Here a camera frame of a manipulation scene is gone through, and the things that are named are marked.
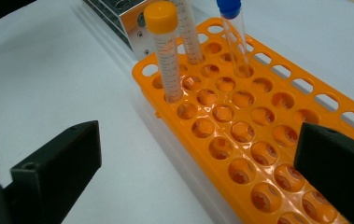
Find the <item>test tube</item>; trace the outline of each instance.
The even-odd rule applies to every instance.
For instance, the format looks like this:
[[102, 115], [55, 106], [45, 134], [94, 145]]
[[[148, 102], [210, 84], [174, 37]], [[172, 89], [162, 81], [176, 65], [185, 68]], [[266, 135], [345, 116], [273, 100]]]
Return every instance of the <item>test tube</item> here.
[[165, 101], [172, 104], [182, 98], [177, 56], [177, 8], [170, 2], [154, 2], [144, 10], [162, 76]]
[[234, 65], [234, 73], [238, 77], [250, 77], [241, 0], [217, 0], [217, 4]]
[[191, 1], [172, 0], [172, 2], [177, 6], [178, 31], [188, 57], [188, 62], [191, 64], [201, 63], [204, 59], [194, 22]]

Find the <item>tube with blue cap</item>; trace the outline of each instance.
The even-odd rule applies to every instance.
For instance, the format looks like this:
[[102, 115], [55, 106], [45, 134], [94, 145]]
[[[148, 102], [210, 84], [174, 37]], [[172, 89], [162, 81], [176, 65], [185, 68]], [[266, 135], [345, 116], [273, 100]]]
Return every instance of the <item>tube with blue cap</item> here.
[[241, 0], [217, 0], [217, 4], [229, 45], [234, 72], [238, 77], [250, 77]]

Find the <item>table surface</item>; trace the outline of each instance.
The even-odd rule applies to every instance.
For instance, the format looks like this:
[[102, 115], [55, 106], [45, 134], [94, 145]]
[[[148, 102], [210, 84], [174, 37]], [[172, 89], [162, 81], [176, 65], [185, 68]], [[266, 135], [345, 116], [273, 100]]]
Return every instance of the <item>table surface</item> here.
[[[191, 0], [200, 23], [216, 1]], [[246, 32], [354, 100], [354, 3], [246, 0]], [[238, 223], [141, 94], [133, 53], [80, 0], [0, 20], [0, 183], [66, 128], [99, 120], [103, 166], [64, 223]]]

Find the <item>orange test tube rack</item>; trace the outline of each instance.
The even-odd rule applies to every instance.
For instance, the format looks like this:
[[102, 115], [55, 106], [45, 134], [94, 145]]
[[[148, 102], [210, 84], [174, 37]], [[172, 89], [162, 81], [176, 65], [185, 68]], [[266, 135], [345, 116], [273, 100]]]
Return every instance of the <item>orange test tube rack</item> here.
[[303, 122], [354, 139], [354, 101], [248, 35], [251, 74], [237, 77], [221, 26], [197, 26], [203, 63], [178, 54], [183, 97], [174, 104], [159, 72], [144, 75], [155, 55], [139, 62], [145, 97], [243, 222], [348, 223], [292, 165]]

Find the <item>orange cap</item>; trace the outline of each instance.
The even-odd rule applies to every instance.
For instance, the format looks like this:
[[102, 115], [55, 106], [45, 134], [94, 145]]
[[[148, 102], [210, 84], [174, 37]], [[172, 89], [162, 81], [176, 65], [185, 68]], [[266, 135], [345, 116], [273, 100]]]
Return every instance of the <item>orange cap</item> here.
[[170, 2], [154, 2], [144, 10], [148, 30], [155, 35], [163, 35], [177, 28], [177, 7]]

